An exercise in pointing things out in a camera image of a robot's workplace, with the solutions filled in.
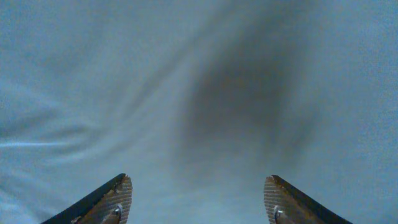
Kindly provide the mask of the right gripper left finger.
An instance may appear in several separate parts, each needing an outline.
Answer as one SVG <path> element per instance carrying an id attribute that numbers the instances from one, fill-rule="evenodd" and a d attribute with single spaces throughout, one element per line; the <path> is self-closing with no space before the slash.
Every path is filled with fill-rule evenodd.
<path id="1" fill-rule="evenodd" d="M 131 178 L 119 174 L 42 224 L 126 224 L 131 204 Z"/>

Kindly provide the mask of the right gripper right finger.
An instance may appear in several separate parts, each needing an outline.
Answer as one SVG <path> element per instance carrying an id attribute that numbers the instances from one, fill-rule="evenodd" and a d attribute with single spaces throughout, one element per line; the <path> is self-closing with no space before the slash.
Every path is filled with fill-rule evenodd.
<path id="1" fill-rule="evenodd" d="M 270 224 L 352 224 L 278 175 L 266 177 L 264 206 Z"/>

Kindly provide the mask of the light blue cloth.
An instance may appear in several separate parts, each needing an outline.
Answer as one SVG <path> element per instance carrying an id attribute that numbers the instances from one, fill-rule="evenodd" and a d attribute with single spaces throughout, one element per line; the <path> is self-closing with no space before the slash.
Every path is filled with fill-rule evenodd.
<path id="1" fill-rule="evenodd" d="M 1 222 L 265 223 L 277 174 L 397 222 L 396 1 L 2 1 Z"/>

